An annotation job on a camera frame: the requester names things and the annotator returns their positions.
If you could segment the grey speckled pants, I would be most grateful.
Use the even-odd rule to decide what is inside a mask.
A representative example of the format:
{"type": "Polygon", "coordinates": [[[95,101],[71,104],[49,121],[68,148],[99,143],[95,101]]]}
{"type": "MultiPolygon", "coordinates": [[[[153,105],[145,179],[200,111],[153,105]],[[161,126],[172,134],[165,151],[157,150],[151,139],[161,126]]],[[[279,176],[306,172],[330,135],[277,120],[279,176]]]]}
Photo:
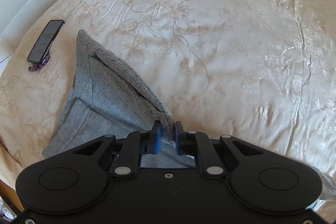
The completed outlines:
{"type": "Polygon", "coordinates": [[[105,134],[118,139],[162,125],[161,151],[142,158],[145,168],[192,168],[189,156],[178,156],[173,115],[133,68],[106,50],[84,30],[76,38],[76,68],[71,91],[60,113],[45,158],[105,134]]]}

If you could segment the black smartphone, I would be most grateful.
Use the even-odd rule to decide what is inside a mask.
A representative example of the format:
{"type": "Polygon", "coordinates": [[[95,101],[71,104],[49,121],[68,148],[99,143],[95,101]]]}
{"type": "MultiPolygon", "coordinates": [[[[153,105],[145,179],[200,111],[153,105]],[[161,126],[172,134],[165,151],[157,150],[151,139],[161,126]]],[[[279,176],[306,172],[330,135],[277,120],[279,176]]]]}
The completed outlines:
{"type": "Polygon", "coordinates": [[[32,64],[41,64],[52,42],[56,38],[60,29],[64,25],[64,20],[50,20],[42,33],[39,35],[32,50],[30,51],[27,61],[32,64]]]}

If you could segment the cream embroidered bedspread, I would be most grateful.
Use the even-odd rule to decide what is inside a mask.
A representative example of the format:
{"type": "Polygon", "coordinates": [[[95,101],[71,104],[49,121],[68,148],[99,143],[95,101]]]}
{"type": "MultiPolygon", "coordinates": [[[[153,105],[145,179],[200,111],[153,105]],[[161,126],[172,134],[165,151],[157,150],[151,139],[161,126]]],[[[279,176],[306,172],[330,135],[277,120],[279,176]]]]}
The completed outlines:
{"type": "Polygon", "coordinates": [[[335,0],[57,0],[1,75],[1,180],[42,157],[85,30],[188,130],[229,133],[335,175],[335,0]],[[64,20],[41,64],[27,57],[64,20]]]}

